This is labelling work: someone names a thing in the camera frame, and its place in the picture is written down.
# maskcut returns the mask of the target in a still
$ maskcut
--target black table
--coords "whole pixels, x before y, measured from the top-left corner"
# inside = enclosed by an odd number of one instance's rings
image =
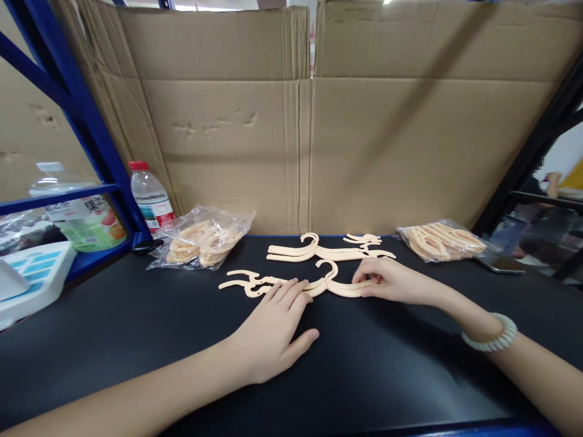
[[[231,334],[257,305],[242,288],[218,290],[240,268],[286,279],[329,271],[265,260],[271,244],[297,237],[247,237],[223,267],[154,269],[128,255],[53,305],[0,334],[0,430],[200,351]],[[320,245],[347,247],[338,237]],[[453,286],[583,369],[583,296],[543,275],[503,276],[474,263],[424,264],[402,242],[382,249]],[[339,263],[350,282],[358,261]],[[469,422],[542,421],[484,355],[467,347],[440,311],[330,292],[307,308],[299,332],[320,338],[294,367],[181,420],[165,435],[308,436],[460,428]]]

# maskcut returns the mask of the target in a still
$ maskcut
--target plastic bag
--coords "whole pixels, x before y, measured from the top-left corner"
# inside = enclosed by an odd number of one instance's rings
[[[0,220],[0,256],[65,240],[41,208],[9,214]]]
[[[397,228],[397,233],[425,262],[473,258],[488,247],[486,241],[449,219],[426,225]]]
[[[196,205],[194,209],[158,230],[164,244],[150,255],[157,259],[151,268],[217,270],[231,249],[251,228],[255,218],[235,214],[214,206]]]

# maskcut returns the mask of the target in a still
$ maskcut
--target cardboard sheet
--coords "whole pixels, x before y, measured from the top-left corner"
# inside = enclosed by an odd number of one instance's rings
[[[579,5],[321,2],[310,229],[470,228],[583,41]]]
[[[471,227],[583,41],[583,5],[327,1],[183,13],[54,0],[124,159],[255,234]]]
[[[32,54],[4,2],[0,31],[31,59]],[[85,177],[99,179],[59,106],[0,58],[0,202],[29,197],[29,188],[43,174],[38,161],[60,161]]]

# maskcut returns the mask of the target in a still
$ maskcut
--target phone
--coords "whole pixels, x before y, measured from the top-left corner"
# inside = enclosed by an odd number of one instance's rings
[[[524,270],[524,266],[521,263],[507,256],[498,256],[492,254],[488,257],[474,259],[494,273],[523,274],[526,272]]]

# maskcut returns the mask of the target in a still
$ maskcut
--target white bracelet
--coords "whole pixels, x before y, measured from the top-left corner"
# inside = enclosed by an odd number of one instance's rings
[[[514,338],[516,337],[516,333],[518,329],[516,328],[516,324],[509,319],[508,317],[498,314],[498,313],[490,313],[498,320],[500,320],[504,324],[504,330],[500,337],[496,340],[487,343],[478,343],[473,340],[470,340],[469,337],[466,335],[465,332],[462,332],[463,340],[472,348],[479,350],[481,352],[496,352],[502,349],[507,348],[512,344]]]

